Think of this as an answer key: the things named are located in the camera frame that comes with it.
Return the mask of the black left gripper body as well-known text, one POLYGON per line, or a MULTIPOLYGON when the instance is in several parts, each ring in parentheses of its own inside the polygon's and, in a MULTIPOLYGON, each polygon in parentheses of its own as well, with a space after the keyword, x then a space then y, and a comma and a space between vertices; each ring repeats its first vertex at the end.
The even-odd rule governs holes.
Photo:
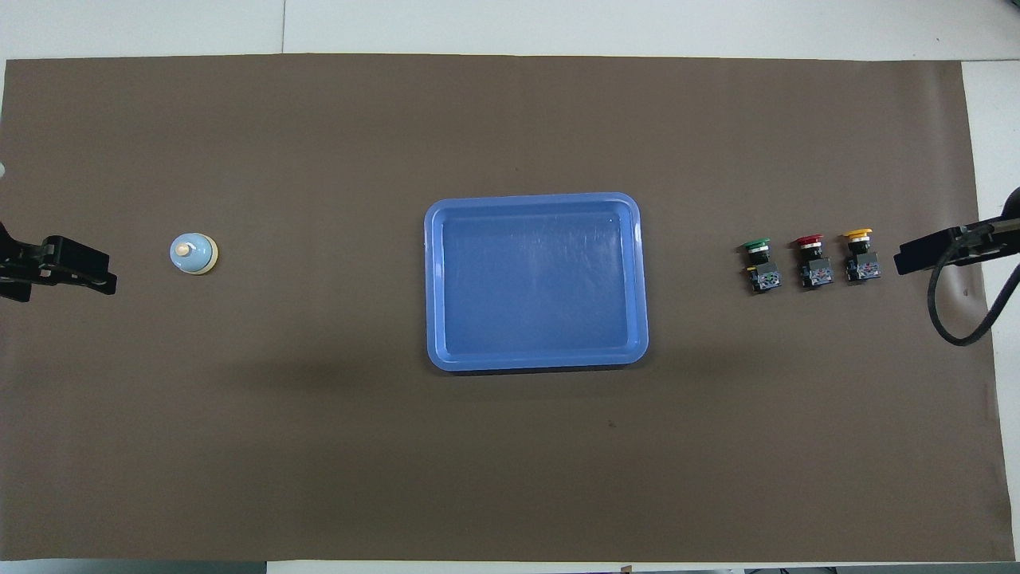
POLYGON ((47 285, 44 276, 46 242, 21 242, 1 224, 1 297, 16 302, 29 302, 33 285, 47 285))

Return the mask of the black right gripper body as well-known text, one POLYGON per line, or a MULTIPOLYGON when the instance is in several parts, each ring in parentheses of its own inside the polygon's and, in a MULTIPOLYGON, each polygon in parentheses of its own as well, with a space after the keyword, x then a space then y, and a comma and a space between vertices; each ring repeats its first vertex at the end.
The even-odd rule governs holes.
POLYGON ((984 219, 953 231, 955 238, 948 251, 951 265, 979 264, 1019 254, 1019 218, 984 219))

